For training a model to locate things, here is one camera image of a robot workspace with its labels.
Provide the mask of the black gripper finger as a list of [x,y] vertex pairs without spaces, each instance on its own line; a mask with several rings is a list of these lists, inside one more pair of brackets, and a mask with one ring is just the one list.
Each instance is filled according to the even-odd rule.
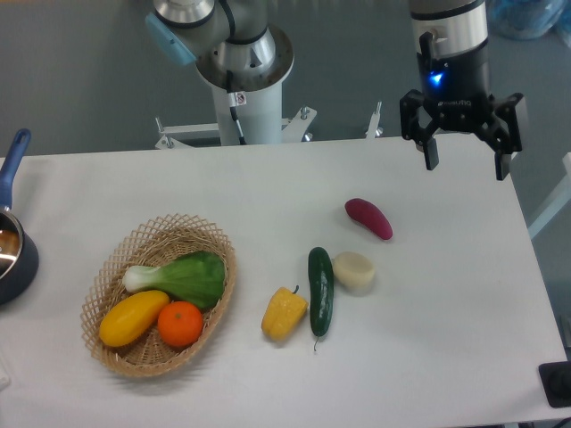
[[[425,126],[420,124],[420,111],[429,118]],[[411,89],[400,100],[401,136],[413,141],[423,153],[427,170],[434,170],[439,164],[439,154],[434,133],[439,128],[437,109],[423,93]]]
[[489,95],[483,99],[476,118],[474,134],[494,154],[495,177],[503,181],[510,172],[512,155],[523,150],[518,114],[523,112],[523,95],[514,93],[503,99]]

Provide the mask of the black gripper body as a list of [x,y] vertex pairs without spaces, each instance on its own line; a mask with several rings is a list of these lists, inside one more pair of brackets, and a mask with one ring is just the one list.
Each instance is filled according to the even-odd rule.
[[474,133],[491,116],[488,45],[465,53],[436,56],[434,43],[422,43],[417,53],[423,107],[431,126]]

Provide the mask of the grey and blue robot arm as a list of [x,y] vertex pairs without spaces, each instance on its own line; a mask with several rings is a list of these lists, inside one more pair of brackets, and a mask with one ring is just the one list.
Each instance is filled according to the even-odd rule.
[[[476,136],[493,151],[495,174],[509,174],[522,148],[524,97],[490,91],[486,7],[482,1],[409,4],[421,87],[400,101],[401,134],[439,161],[435,132]],[[224,145],[279,144],[282,84],[294,64],[287,35],[269,23],[264,1],[157,1],[145,25],[175,63],[194,64],[210,85]]]

